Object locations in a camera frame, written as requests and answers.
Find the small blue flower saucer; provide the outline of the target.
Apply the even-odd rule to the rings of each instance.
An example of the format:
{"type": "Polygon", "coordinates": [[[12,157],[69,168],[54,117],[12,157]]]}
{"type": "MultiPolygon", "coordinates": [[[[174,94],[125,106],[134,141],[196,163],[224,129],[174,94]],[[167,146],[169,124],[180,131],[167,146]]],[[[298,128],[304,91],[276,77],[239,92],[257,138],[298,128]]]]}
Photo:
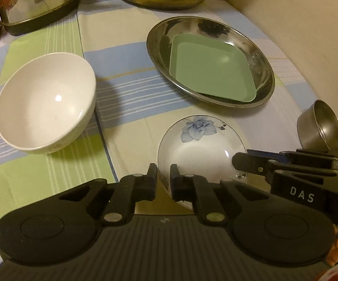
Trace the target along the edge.
{"type": "Polygon", "coordinates": [[[158,148],[159,177],[168,195],[172,194],[170,166],[181,174],[204,176],[210,183],[220,180],[247,182],[247,174],[232,164],[234,154],[246,148],[238,133],[226,122],[209,115],[191,115],[174,123],[158,148]]]}

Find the green square plastic plate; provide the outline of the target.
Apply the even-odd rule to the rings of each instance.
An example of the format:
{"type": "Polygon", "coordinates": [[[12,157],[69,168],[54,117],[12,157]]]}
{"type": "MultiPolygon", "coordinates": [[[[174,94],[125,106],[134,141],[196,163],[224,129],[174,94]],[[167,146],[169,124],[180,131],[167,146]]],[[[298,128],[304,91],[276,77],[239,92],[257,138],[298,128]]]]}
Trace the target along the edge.
{"type": "Polygon", "coordinates": [[[257,89],[246,56],[233,45],[194,34],[173,38],[170,75],[199,94],[251,102],[257,89]]]}

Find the large stainless steel plate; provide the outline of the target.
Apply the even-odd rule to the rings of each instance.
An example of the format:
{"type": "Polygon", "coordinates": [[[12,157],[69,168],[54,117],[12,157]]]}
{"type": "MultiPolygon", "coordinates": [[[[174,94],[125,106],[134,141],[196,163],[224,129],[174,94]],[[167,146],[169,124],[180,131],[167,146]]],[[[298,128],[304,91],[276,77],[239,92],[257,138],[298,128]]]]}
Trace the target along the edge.
{"type": "Polygon", "coordinates": [[[273,95],[275,76],[268,59],[226,24],[195,16],[168,18],[149,31],[146,45],[165,78],[204,102],[252,108],[273,95]]]}

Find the white ceramic floral bowl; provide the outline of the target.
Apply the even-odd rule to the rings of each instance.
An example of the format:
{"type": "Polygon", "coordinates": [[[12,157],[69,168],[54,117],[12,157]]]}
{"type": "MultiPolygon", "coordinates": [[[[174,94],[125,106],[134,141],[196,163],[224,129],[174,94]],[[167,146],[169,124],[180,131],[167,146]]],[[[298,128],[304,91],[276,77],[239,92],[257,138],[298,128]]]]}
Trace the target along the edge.
{"type": "Polygon", "coordinates": [[[50,53],[20,67],[0,92],[0,137],[29,154],[51,154],[86,129],[96,104],[95,72],[83,57],[50,53]]]}

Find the small stainless steel bowl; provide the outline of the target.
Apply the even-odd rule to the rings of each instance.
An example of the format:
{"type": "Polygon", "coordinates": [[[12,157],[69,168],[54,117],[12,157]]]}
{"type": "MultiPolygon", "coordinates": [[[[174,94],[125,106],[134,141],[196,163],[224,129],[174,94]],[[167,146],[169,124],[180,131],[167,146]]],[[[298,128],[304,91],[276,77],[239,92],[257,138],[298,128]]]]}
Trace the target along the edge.
{"type": "Polygon", "coordinates": [[[338,118],[322,100],[315,100],[297,120],[297,134],[303,149],[338,150],[338,118]]]}

